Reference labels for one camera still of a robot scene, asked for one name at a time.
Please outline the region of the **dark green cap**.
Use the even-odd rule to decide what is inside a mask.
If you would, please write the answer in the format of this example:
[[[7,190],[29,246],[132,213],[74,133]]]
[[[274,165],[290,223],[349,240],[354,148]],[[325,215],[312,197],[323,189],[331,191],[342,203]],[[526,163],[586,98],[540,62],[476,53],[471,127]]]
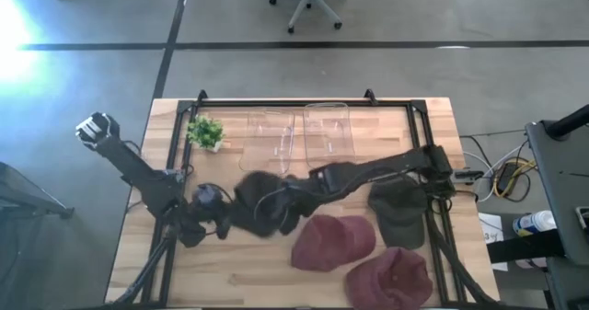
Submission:
[[[427,197],[412,178],[373,183],[368,206],[375,213],[378,229],[387,247],[416,249],[424,244],[423,215]]]
[[[234,187],[237,209],[230,214],[231,224],[260,237],[279,231],[286,211],[279,209],[276,218],[272,214],[279,198],[276,191],[282,189],[282,179],[277,175],[265,171],[248,173]]]

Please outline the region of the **maroon cap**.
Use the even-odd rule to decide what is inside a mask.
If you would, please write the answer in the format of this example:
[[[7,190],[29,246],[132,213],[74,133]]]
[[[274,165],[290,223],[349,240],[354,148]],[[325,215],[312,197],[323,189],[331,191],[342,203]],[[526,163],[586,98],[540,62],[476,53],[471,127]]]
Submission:
[[[329,272],[370,255],[376,236],[372,224],[359,215],[312,216],[291,251],[291,266]]]
[[[353,268],[344,291],[354,310],[419,310],[431,297],[433,282],[422,256],[391,247]]]

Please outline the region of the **green plant in white pot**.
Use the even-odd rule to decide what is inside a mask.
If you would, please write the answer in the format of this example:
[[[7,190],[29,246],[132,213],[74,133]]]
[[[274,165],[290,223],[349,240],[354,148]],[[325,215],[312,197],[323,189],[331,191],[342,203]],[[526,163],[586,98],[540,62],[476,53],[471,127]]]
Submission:
[[[220,121],[199,116],[188,123],[187,138],[191,144],[203,150],[217,153],[225,137]]]

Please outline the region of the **white canister with blue label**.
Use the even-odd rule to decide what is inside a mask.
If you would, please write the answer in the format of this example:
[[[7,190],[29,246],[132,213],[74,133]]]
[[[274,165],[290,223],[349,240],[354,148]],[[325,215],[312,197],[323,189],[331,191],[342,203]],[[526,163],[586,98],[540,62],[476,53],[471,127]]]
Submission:
[[[540,211],[521,216],[513,221],[512,227],[518,236],[529,236],[556,229],[551,211]]]

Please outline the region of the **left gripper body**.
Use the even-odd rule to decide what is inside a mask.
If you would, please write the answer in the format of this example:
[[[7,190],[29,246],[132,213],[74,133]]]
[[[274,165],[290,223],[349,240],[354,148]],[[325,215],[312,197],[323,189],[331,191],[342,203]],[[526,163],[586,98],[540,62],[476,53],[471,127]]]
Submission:
[[[216,235],[215,229],[212,232],[208,232],[206,228],[202,226],[202,223],[213,222],[215,224],[215,220],[218,217],[223,216],[229,216],[229,214],[223,214],[222,207],[216,210],[207,210],[189,204],[183,209],[183,212],[179,217],[180,243],[185,247],[196,247],[206,236]]]

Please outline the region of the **black pole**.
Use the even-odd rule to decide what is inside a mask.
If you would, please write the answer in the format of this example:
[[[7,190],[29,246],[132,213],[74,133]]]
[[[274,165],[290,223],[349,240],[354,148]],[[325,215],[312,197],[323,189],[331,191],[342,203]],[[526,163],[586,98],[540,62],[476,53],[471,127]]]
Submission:
[[[577,109],[572,114],[552,122],[547,128],[547,134],[553,139],[567,136],[569,133],[589,123],[589,104]]]

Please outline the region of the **white paper sheet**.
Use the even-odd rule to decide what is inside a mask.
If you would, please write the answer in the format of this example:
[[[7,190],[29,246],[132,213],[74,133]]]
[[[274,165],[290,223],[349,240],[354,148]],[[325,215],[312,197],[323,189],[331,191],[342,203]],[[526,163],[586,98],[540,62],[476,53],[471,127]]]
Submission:
[[[479,222],[486,244],[503,241],[502,218],[500,215],[480,212]]]

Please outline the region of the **grey cart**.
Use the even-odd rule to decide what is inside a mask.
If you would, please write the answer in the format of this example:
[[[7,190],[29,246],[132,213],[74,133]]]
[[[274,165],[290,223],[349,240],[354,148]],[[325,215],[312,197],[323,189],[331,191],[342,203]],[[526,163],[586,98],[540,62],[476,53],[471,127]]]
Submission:
[[[550,258],[549,286],[558,309],[589,310],[589,235],[577,213],[589,209],[589,127],[562,141],[540,122],[525,127],[530,148],[555,220],[564,258]]]

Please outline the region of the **dark side table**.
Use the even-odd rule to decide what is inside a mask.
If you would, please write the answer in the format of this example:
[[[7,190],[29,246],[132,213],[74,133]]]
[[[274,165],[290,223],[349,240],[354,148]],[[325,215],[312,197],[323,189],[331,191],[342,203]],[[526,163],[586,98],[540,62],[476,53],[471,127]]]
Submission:
[[[0,310],[8,310],[18,295],[43,218],[68,219],[73,212],[17,169],[0,162]]]

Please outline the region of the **black metal table frame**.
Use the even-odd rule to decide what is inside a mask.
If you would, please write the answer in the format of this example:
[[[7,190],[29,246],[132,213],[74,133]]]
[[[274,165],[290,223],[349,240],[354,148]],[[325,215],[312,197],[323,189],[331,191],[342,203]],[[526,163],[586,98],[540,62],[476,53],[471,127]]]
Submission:
[[[308,171],[305,159],[302,98],[161,98],[153,102],[142,152],[153,167],[186,167],[188,187],[212,181],[231,189],[243,178],[243,152],[248,113],[254,109],[289,109],[295,115],[294,144],[289,170]],[[360,162],[396,155],[417,144],[440,144],[453,167],[462,167],[461,144],[448,98],[351,98],[352,134]],[[220,121],[225,137],[217,153],[191,144],[188,123],[197,117]],[[498,297],[491,262],[474,202],[455,197],[445,212],[423,219],[448,235],[463,265],[480,288]],[[136,303],[147,308],[173,309],[344,309],[345,269],[330,273],[301,271],[289,264],[295,235],[260,238],[240,229],[220,240],[206,237],[197,247],[174,245]]]

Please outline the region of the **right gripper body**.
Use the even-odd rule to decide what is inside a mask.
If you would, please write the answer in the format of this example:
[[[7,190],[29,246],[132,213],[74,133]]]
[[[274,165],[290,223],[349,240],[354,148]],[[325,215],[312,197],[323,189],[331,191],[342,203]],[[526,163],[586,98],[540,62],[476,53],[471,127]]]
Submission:
[[[280,194],[280,201],[294,213],[310,216],[319,206],[339,201],[338,192],[329,192],[320,185],[311,182],[290,183]]]

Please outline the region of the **clear plastic bin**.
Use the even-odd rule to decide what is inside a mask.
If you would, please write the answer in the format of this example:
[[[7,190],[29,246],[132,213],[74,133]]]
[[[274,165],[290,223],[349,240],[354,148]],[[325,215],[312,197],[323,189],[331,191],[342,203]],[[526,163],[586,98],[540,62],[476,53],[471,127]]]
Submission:
[[[355,162],[349,107],[343,102],[313,103],[304,107],[306,162],[310,168]]]
[[[244,171],[285,174],[293,152],[295,115],[286,109],[254,109],[248,125],[239,166]]]

